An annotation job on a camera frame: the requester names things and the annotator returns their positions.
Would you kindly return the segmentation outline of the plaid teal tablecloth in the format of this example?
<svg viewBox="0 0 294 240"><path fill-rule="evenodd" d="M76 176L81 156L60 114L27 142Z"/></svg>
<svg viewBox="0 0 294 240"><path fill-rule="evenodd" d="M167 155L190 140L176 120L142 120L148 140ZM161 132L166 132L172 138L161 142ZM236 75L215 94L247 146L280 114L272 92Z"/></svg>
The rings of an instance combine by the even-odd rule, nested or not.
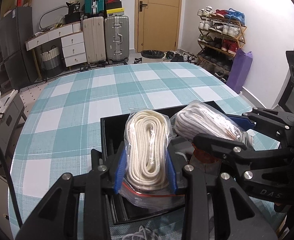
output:
<svg viewBox="0 0 294 240"><path fill-rule="evenodd" d="M22 220L61 175L91 170L91 150L101 150L101 118L194 100L214 101L228 114L252 109L222 81L190 63L92 69L49 83L28 114L10 169Z"/></svg>

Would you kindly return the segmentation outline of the dark grey refrigerator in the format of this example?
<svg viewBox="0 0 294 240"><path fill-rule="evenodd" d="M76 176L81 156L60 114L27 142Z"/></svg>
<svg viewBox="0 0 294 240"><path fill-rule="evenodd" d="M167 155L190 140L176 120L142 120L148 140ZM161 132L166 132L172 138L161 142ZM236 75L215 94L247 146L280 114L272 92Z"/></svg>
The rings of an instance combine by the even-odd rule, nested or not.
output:
<svg viewBox="0 0 294 240"><path fill-rule="evenodd" d="M31 7L16 7L0 20L1 51L13 89L29 86L38 78L32 52L25 44L33 34Z"/></svg>

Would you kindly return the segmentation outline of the purple bag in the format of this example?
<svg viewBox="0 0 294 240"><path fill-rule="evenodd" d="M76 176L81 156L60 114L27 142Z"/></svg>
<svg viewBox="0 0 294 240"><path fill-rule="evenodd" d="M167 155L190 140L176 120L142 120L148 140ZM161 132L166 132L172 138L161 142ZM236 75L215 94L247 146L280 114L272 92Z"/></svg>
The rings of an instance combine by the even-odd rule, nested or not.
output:
<svg viewBox="0 0 294 240"><path fill-rule="evenodd" d="M232 70L235 71L234 91L236 93L241 91L250 71L252 62L253 55L251 51L248 53L244 52L242 49L237 51L234 59L234 66L232 67Z"/></svg>

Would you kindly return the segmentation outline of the black cardboard box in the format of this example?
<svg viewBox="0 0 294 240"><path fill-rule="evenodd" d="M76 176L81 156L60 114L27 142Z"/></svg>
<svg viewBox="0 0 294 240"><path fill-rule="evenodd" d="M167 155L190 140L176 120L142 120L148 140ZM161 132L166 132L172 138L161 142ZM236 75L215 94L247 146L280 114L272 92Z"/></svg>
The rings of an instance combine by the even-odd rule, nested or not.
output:
<svg viewBox="0 0 294 240"><path fill-rule="evenodd" d="M199 134L242 142L243 130L214 102L192 101L186 106L131 109L128 114L101 118L101 145L106 158L123 148L125 174L120 189L109 198L112 219L127 223L162 215L184 206L167 177L167 152L175 144L190 145Z"/></svg>

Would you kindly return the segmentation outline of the white drawer desk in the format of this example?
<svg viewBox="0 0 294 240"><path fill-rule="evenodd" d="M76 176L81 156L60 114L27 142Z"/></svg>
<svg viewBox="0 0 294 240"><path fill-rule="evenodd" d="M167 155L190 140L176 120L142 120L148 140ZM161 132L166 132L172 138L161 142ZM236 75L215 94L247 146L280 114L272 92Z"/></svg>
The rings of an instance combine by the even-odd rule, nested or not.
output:
<svg viewBox="0 0 294 240"><path fill-rule="evenodd" d="M38 80L43 79L41 74L41 54L57 47L62 57L63 69L68 71L72 67L87 62L84 34L80 21L65 24L61 27L40 32L25 42L27 51L31 51L38 74Z"/></svg>

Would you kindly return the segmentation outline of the wooden shoe rack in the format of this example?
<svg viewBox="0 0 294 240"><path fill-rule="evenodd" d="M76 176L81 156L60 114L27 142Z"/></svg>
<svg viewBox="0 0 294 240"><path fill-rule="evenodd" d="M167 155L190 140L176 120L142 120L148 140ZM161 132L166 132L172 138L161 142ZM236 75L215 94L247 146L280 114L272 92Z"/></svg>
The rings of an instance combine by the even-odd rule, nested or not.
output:
<svg viewBox="0 0 294 240"><path fill-rule="evenodd" d="M222 82L228 81L236 53L245 44L245 14L235 9L199 9L199 65Z"/></svg>

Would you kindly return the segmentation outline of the wooden door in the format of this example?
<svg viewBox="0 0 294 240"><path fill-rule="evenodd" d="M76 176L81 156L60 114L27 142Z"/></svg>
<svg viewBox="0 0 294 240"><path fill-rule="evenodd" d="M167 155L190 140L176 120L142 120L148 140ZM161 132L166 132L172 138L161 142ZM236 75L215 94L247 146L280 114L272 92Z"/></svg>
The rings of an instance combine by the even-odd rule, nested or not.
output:
<svg viewBox="0 0 294 240"><path fill-rule="evenodd" d="M135 0L135 50L176 50L182 0Z"/></svg>

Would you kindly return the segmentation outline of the silver suitcase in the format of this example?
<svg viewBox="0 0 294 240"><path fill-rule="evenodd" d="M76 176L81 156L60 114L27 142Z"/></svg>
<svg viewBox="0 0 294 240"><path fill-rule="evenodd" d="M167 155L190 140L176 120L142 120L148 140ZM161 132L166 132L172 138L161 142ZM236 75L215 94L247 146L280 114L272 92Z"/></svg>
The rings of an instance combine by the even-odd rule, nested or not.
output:
<svg viewBox="0 0 294 240"><path fill-rule="evenodd" d="M127 62L130 54L129 18L125 15L107 17L104 28L108 63Z"/></svg>

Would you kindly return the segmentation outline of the striped laundry basket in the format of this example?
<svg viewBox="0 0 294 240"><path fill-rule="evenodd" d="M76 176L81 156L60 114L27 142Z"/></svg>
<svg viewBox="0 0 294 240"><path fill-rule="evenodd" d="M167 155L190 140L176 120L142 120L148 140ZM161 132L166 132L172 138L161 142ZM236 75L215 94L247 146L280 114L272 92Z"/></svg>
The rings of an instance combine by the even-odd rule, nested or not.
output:
<svg viewBox="0 0 294 240"><path fill-rule="evenodd" d="M52 70L61 65L60 50L56 46L52 46L51 50L41 53L43 69Z"/></svg>

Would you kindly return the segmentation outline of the black tote bag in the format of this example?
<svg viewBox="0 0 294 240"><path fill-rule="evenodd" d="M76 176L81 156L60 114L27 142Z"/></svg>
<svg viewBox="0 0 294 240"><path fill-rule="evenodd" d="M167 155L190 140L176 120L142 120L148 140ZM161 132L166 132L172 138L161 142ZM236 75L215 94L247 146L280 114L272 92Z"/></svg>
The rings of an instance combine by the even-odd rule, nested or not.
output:
<svg viewBox="0 0 294 240"><path fill-rule="evenodd" d="M80 21L80 2L76 1L73 3L66 2L68 7L68 14L65 15L66 24L79 22Z"/></svg>

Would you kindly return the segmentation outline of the beige suitcase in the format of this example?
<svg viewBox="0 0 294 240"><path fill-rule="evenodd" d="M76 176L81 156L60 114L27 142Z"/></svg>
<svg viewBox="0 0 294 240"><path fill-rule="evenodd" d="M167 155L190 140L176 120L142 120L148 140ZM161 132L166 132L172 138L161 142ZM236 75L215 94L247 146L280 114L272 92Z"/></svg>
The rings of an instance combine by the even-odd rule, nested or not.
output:
<svg viewBox="0 0 294 240"><path fill-rule="evenodd" d="M92 17L82 22L84 44L88 63L106 60L104 18Z"/></svg>

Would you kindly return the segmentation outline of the grey side cabinet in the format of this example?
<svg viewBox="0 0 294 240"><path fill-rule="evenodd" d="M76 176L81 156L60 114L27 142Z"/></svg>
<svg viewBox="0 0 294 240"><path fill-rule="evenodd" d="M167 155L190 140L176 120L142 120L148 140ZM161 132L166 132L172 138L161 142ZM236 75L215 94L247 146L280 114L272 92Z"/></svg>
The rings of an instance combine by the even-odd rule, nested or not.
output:
<svg viewBox="0 0 294 240"><path fill-rule="evenodd" d="M1 98L3 106L0 112L0 148L6 154L13 131L17 128L20 119L26 121L25 107L18 90L13 90L7 96Z"/></svg>

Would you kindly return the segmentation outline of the stacked shoe boxes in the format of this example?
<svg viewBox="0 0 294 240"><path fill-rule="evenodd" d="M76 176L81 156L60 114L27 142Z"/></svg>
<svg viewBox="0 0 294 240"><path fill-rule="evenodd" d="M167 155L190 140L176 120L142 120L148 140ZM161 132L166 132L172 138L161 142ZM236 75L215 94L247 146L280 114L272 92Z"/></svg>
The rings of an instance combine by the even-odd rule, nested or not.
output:
<svg viewBox="0 0 294 240"><path fill-rule="evenodd" d="M121 0L104 0L106 14L123 13L123 4Z"/></svg>

